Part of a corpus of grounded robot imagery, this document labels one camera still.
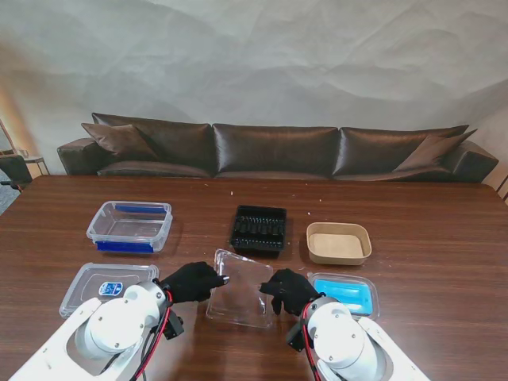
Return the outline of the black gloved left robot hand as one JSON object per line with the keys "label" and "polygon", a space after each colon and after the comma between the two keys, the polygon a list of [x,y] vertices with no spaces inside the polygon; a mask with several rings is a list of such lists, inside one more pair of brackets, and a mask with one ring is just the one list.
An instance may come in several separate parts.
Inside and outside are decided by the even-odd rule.
{"label": "black gloved left robot hand", "polygon": [[161,287],[171,295],[173,303],[203,302],[211,291],[229,282],[227,275],[219,275],[207,262],[193,262],[160,281]]}

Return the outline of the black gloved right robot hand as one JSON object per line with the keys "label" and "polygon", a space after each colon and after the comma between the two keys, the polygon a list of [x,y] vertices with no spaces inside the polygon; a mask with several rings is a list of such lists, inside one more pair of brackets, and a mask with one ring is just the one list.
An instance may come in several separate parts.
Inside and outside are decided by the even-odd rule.
{"label": "black gloved right robot hand", "polygon": [[271,305],[276,315],[285,310],[294,316],[300,316],[310,302],[323,295],[305,276],[289,268],[278,270],[266,283],[262,283],[260,292],[272,296]]}

